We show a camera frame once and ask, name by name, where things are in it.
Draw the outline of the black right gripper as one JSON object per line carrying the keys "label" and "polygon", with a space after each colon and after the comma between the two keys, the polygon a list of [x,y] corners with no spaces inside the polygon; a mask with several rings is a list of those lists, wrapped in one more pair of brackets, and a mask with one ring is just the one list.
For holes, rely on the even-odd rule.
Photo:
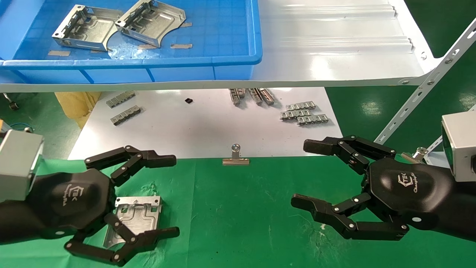
{"label": "black right gripper", "polygon": [[[450,169],[398,162],[394,149],[354,135],[306,139],[303,150],[337,156],[357,174],[366,172],[365,193],[339,204],[301,194],[291,198],[294,208],[310,212],[314,221],[333,227],[344,239],[399,241],[410,230],[407,224],[417,229],[448,229],[450,199],[457,183]],[[369,159],[377,161],[370,165]],[[350,218],[365,209],[382,221]]]}

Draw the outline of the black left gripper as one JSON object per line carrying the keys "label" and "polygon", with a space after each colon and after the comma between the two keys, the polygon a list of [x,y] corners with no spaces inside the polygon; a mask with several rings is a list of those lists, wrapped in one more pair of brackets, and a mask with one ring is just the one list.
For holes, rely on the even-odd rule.
{"label": "black left gripper", "polygon": [[[99,170],[122,163],[110,178]],[[138,253],[153,251],[158,242],[180,235],[178,227],[155,229],[134,234],[112,213],[114,186],[121,186],[141,168],[172,167],[174,155],[158,155],[154,150],[120,147],[85,159],[80,173],[58,172],[38,176],[33,185],[33,210],[42,227],[42,239],[57,239],[74,235],[64,248],[70,254],[91,261],[124,266]],[[86,236],[111,227],[124,245],[117,251],[88,245]]]}

